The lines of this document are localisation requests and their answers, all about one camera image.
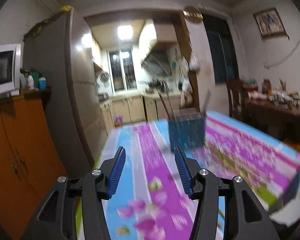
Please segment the wooden chopstick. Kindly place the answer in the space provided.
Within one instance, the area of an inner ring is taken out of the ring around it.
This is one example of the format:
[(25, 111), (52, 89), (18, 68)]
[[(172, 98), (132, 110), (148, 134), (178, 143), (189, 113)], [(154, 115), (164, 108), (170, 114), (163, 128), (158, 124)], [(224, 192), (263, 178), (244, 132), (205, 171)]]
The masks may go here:
[(170, 109), (171, 109), (171, 115), (172, 115), (172, 118), (175, 119), (174, 110), (173, 110), (173, 107), (172, 107), (172, 104), (171, 104), (171, 101), (170, 101), (170, 97), (169, 97), (168, 92), (166, 92), (166, 96), (167, 96), (167, 99), (168, 99), (168, 102), (169, 102), (169, 106), (170, 106)]
[(157, 115), (158, 119), (170, 119), (172, 117), (171, 115), (171, 109), (169, 106), (169, 102), (166, 96), (166, 93), (162, 95), (162, 93), (158, 93), (159, 101), (157, 104)]

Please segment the beige kitchen base cabinets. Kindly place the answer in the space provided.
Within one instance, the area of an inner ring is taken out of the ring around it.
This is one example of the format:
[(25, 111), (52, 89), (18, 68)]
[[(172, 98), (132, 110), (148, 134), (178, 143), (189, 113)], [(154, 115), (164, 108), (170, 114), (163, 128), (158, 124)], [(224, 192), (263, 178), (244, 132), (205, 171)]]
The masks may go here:
[(157, 93), (121, 94), (102, 102), (100, 107), (108, 133), (116, 127), (117, 116), (121, 117), (124, 125), (143, 121), (150, 122), (167, 117)]

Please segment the kitchen window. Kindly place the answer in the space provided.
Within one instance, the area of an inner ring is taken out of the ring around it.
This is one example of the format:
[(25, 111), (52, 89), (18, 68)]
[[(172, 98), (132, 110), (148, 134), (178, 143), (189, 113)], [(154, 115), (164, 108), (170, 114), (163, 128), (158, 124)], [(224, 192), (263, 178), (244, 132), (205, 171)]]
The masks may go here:
[(137, 89), (132, 50), (112, 51), (109, 58), (114, 92)]

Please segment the orange wooden cabinet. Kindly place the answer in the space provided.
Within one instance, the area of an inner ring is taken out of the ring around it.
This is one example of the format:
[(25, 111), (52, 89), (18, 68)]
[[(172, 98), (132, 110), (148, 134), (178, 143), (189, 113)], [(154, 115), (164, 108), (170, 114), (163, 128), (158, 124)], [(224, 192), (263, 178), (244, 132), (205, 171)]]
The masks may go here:
[(41, 200), (66, 175), (45, 116), (46, 89), (0, 99), (0, 226), (20, 239)]

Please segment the floral plastic tablecloth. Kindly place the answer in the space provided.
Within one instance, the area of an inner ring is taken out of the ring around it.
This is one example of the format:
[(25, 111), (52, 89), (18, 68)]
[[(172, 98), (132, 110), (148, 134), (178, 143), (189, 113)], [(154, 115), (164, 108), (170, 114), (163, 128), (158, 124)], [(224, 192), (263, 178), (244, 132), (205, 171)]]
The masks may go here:
[(203, 145), (174, 146), (166, 120), (112, 131), (102, 159), (126, 150), (116, 193), (101, 222), (83, 201), (80, 239), (278, 239), (269, 214), (296, 196), (300, 153), (209, 111)]

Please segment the dark wooden side table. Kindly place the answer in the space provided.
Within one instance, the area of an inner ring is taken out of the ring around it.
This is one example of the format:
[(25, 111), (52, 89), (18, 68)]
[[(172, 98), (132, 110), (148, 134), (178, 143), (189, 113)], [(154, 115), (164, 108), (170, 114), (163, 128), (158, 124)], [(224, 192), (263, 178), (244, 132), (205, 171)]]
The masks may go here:
[(244, 121), (278, 140), (300, 141), (300, 107), (247, 98)]

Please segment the blue perforated utensil holder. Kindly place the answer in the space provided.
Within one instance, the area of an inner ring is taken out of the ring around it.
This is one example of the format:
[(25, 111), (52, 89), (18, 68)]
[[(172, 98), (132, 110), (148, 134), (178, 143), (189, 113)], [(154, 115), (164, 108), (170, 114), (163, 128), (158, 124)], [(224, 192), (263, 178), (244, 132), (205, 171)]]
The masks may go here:
[(183, 150), (203, 148), (205, 145), (206, 113), (195, 108), (180, 109), (168, 118), (170, 149), (177, 146)]

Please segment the dark wooden chair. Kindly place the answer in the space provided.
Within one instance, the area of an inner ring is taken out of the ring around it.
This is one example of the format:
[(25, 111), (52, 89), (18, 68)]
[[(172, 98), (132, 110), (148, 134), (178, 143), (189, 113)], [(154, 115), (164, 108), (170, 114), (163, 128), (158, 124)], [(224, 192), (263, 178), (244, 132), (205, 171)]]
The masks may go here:
[(244, 83), (242, 80), (229, 80), (226, 83), (229, 116), (239, 121), (244, 119)]

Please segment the white plastic bag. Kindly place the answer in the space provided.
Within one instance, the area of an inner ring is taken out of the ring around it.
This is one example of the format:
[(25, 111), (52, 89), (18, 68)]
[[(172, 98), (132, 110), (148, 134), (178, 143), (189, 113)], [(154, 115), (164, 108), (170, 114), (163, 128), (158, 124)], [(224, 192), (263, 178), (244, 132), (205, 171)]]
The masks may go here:
[(200, 61), (198, 57), (196, 57), (196, 55), (192, 53), (189, 61), (189, 70), (192, 72), (199, 72), (200, 69), (201, 69)]

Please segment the white microwave oven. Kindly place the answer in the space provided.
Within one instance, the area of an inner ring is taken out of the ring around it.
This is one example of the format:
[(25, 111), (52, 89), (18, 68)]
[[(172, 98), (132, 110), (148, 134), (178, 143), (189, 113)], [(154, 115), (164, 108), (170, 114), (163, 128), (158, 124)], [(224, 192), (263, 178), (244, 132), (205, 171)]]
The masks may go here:
[(21, 44), (0, 46), (0, 95), (20, 89)]

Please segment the grey refrigerator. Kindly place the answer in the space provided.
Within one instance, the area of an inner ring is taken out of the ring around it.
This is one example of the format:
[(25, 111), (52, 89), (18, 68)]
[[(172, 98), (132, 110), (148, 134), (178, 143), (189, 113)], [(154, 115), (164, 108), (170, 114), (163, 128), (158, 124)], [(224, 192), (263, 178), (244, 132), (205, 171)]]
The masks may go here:
[(73, 7), (38, 23), (24, 36), (23, 68), (37, 70), (52, 87), (45, 115), (71, 178), (93, 167), (107, 139), (92, 43), (91, 29)]

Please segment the range hood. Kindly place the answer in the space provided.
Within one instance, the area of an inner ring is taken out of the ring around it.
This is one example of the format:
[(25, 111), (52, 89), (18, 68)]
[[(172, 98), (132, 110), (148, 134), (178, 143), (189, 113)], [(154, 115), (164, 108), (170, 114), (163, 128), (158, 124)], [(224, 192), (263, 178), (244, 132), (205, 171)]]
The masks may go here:
[(164, 51), (149, 53), (141, 65), (147, 68), (155, 76), (171, 76), (172, 71)]

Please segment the framed wall picture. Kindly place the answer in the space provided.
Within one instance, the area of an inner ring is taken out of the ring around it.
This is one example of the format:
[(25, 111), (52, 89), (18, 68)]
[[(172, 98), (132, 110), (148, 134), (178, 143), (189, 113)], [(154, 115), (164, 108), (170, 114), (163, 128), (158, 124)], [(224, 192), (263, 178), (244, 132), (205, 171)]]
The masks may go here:
[(258, 11), (254, 14), (254, 19), (263, 40), (280, 36), (288, 36), (276, 8)]

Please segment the round gold wall clock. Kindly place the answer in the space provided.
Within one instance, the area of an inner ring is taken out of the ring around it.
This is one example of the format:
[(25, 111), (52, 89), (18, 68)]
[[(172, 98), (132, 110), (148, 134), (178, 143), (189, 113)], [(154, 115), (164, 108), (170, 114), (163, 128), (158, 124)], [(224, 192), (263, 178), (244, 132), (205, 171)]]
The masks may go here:
[(183, 9), (185, 19), (193, 24), (198, 24), (203, 21), (203, 16), (200, 10), (194, 6), (186, 6)]

